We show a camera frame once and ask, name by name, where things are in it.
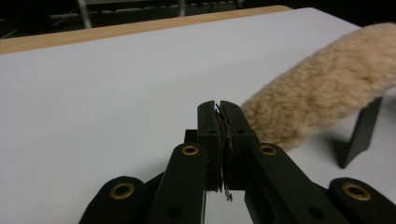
small metal object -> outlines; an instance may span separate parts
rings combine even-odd
[[[348,196],[359,201],[370,201],[372,199],[372,196],[369,191],[351,182],[346,182],[343,185],[343,191]]]
[[[276,149],[274,149],[273,147],[265,146],[260,148],[260,152],[267,156],[275,156]]]
[[[110,191],[110,197],[115,200],[126,199],[134,194],[134,185],[131,183],[119,183]]]
[[[181,149],[181,153],[183,153],[186,156],[193,156],[199,152],[198,147],[195,146],[184,146]]]

white surface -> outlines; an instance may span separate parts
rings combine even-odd
[[[196,106],[241,104],[305,56],[357,29],[312,8],[0,55],[0,223],[78,223],[108,180],[164,170]],[[324,136],[290,155],[314,181],[367,182],[396,202],[396,92],[370,149],[345,170]],[[243,192],[208,193],[206,223],[251,223]]]

